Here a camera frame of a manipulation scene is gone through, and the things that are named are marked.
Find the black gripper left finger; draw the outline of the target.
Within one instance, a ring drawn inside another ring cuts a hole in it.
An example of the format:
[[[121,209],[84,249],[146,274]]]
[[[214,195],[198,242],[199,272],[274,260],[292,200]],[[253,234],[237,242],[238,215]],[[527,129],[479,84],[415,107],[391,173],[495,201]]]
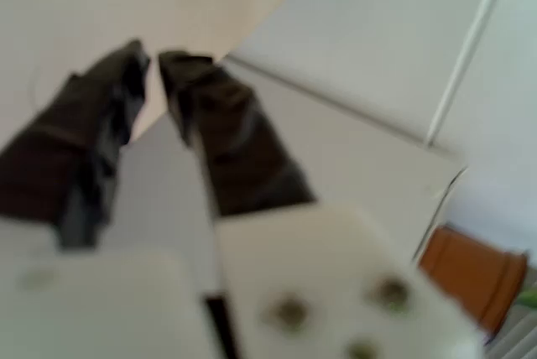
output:
[[[142,41],[132,39],[66,78],[1,151],[2,218],[50,226],[63,249],[97,245],[149,65]]]

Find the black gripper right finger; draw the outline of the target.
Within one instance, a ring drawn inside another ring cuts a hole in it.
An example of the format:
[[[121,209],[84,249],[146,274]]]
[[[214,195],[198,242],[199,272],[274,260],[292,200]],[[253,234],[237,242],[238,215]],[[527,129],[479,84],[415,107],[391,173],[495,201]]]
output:
[[[242,358],[480,358],[419,269],[457,165],[257,71],[159,70],[198,158]]]

